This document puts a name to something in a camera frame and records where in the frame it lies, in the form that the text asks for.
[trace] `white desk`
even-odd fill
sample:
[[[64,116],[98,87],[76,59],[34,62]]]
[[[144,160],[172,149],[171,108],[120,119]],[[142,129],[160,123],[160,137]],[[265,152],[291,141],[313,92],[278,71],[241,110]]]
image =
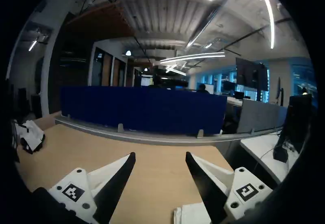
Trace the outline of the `white desk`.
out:
[[[242,139],[240,145],[251,155],[279,184],[281,183],[290,168],[298,159],[297,151],[288,151],[288,161],[286,163],[273,159],[273,148],[275,147],[279,137],[276,133],[258,136],[250,139]]]
[[[242,100],[238,100],[234,97],[227,97],[227,103],[241,107],[243,105]]]

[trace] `wooden ceiling panel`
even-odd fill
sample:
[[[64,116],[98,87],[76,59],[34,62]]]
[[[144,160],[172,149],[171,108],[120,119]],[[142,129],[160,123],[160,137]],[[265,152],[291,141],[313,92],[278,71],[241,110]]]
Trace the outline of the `wooden ceiling panel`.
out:
[[[75,17],[66,25],[73,32],[94,41],[134,36],[134,30],[122,15],[117,3],[105,3]]]

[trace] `black monitor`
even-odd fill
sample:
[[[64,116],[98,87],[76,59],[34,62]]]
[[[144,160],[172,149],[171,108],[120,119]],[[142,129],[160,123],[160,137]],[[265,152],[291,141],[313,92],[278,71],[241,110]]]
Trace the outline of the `black monitor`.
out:
[[[236,58],[237,84],[268,91],[267,68],[261,63]]]
[[[273,158],[287,162],[288,153],[282,148],[285,141],[291,143],[300,153],[305,141],[311,116],[312,95],[291,96],[286,119],[279,140],[273,150]]]
[[[226,90],[226,91],[230,91],[230,90],[235,91],[235,86],[236,86],[236,83],[232,83],[232,82],[229,82],[229,81],[224,81],[223,82],[223,89]]]
[[[242,100],[244,98],[244,93],[235,91],[234,97],[238,100]]]

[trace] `wooden desk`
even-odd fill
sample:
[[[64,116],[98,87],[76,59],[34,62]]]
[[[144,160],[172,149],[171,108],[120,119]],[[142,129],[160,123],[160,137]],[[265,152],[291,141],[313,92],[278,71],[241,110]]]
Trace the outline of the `wooden desk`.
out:
[[[63,125],[45,130],[43,148],[33,155],[19,148],[19,171],[27,187],[49,189],[76,167],[98,169],[130,152],[136,163],[110,223],[171,223],[183,204],[202,202],[185,153],[232,170],[213,146],[153,146],[93,136]]]

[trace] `monitor stand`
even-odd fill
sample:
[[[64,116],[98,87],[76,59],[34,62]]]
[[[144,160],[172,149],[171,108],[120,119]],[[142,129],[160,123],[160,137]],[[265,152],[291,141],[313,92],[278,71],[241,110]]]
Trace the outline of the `monitor stand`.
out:
[[[283,163],[286,163],[288,161],[288,151],[285,148],[283,148],[285,138],[286,138],[285,133],[282,130],[280,138],[273,149],[273,159],[277,161],[281,161]]]

